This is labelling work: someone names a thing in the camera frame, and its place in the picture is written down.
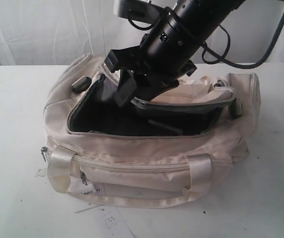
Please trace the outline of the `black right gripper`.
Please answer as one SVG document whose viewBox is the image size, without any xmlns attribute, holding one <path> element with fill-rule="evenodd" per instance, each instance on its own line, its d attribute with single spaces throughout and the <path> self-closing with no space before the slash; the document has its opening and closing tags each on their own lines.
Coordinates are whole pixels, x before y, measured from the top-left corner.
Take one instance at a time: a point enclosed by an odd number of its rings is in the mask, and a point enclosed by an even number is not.
<svg viewBox="0 0 284 238">
<path fill-rule="evenodd" d="M 191 76 L 197 67 L 188 61 L 181 69 L 170 73 L 167 69 L 151 66 L 142 58 L 139 46 L 110 50 L 105 58 L 110 72 L 120 71 L 120 80 L 114 100 L 119 107 L 126 106 L 131 99 L 153 99 L 176 88 L 178 79 Z"/>
</svg>

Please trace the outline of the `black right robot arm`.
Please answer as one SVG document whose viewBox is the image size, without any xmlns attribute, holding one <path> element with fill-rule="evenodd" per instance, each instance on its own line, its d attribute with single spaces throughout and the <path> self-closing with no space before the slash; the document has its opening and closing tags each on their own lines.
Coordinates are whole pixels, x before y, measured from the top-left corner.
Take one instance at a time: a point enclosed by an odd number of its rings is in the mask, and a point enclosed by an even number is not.
<svg viewBox="0 0 284 238">
<path fill-rule="evenodd" d="M 105 59 L 111 72 L 120 72 L 116 104 L 122 107 L 133 98 L 149 101 L 176 88 L 180 77 L 196 70 L 191 57 L 241 4 L 240 0 L 179 0 L 171 8 L 142 0 L 115 1 L 118 17 L 146 24 L 139 45 L 111 50 Z"/>
</svg>

